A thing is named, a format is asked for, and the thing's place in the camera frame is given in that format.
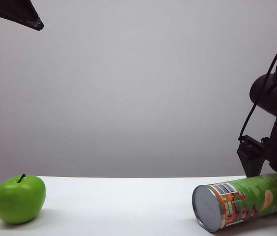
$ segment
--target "green apple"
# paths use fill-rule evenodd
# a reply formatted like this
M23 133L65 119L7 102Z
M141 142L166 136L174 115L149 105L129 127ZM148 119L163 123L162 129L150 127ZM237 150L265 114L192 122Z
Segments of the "green apple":
M14 176L0 184L0 219L10 224L25 223L40 211L46 187L37 176Z

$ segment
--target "can lid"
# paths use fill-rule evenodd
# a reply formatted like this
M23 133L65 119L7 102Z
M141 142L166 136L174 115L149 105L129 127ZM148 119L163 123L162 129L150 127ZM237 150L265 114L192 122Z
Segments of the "can lid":
M222 226L222 210L215 194L205 185L198 186L192 195L192 205L199 224L209 232Z

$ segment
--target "pringles can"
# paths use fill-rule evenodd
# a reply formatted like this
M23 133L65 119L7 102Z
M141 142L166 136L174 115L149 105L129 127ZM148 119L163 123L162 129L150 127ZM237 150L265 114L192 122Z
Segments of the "pringles can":
M200 185L192 195L199 224L209 232L277 212L277 173Z

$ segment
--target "white tabletop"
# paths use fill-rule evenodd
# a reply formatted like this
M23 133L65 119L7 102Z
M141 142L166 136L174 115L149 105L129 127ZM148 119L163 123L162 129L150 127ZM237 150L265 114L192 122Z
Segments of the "white tabletop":
M243 178L41 177L46 201L38 216L21 225L0 220L0 236L201 236L191 194L200 184ZM213 235L277 236L277 214Z

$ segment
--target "gray backdrop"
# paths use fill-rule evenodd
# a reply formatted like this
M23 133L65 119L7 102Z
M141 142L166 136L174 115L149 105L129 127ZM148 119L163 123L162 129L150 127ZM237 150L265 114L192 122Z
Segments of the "gray backdrop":
M32 2L42 31L0 18L0 182L244 173L237 137L277 51L277 0ZM256 109L246 134L274 120Z

